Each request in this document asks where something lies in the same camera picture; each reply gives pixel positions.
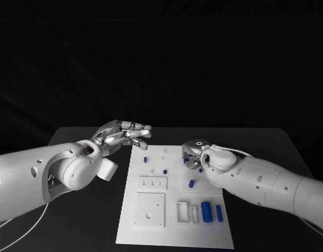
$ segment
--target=small blue object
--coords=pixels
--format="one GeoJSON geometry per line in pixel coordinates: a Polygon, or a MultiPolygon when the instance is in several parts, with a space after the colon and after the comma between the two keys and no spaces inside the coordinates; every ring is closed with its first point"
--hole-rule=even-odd
{"type": "Polygon", "coordinates": [[[217,221],[223,222],[223,216],[222,216],[220,206],[216,206],[216,213],[217,213],[217,221]]]}
{"type": "Polygon", "coordinates": [[[212,222],[212,208],[209,202],[202,202],[203,222],[212,222]]]}
{"type": "Polygon", "coordinates": [[[189,183],[189,188],[193,188],[193,183],[194,183],[194,181],[193,181],[193,180],[190,180],[190,183],[189,183]]]}

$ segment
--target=black background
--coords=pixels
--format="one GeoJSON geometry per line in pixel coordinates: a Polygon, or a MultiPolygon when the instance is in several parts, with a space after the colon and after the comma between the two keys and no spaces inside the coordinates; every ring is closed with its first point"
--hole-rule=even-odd
{"type": "Polygon", "coordinates": [[[281,128],[323,180],[323,2],[0,2],[0,154],[114,119],[281,128]]]}

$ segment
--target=blue cylinder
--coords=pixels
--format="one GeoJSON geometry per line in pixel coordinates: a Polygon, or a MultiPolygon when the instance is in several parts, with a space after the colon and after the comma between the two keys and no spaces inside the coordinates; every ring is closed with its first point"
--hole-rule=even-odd
{"type": "Polygon", "coordinates": [[[193,183],[194,183],[194,181],[193,181],[193,180],[190,180],[190,183],[189,183],[189,188],[193,188],[193,183]]]}
{"type": "Polygon", "coordinates": [[[203,222],[212,222],[212,208],[209,202],[202,202],[203,222]]]}
{"type": "Polygon", "coordinates": [[[219,205],[216,206],[216,213],[217,213],[217,221],[223,222],[222,210],[219,205]]]}

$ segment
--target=gray table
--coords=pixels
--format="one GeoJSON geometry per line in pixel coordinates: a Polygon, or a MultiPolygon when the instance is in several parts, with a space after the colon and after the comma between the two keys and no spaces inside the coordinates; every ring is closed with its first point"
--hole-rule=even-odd
{"type": "MultiPolygon", "coordinates": [[[[93,127],[63,127],[56,131],[49,145],[89,139],[95,130],[93,127]]],[[[281,129],[153,128],[153,137],[145,141],[154,145],[181,145],[196,138],[243,150],[297,174],[313,177],[281,129]]],[[[112,180],[106,182],[96,177],[82,190],[62,195],[49,204],[36,228],[7,252],[213,250],[115,244],[130,157],[131,148],[124,146],[108,157],[118,164],[112,180]]],[[[249,204],[227,191],[223,198],[235,251],[323,251],[323,237],[297,216],[249,204]]],[[[1,228],[0,249],[27,232],[43,209],[44,206],[19,216],[1,228]]]]}

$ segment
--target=robotic hand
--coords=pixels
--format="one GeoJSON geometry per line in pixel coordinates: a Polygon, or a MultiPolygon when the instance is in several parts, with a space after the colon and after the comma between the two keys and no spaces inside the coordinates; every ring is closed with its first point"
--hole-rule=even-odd
{"type": "Polygon", "coordinates": [[[105,156],[122,145],[147,150],[137,137],[151,137],[151,126],[111,121],[89,140],[40,147],[0,156],[0,222],[13,219],[62,194],[81,190],[95,176],[109,181],[117,164],[105,156]]]}
{"type": "Polygon", "coordinates": [[[187,168],[203,168],[216,187],[255,205],[292,213],[323,229],[323,182],[243,152],[240,158],[229,150],[202,139],[190,140],[181,145],[187,168]]]}

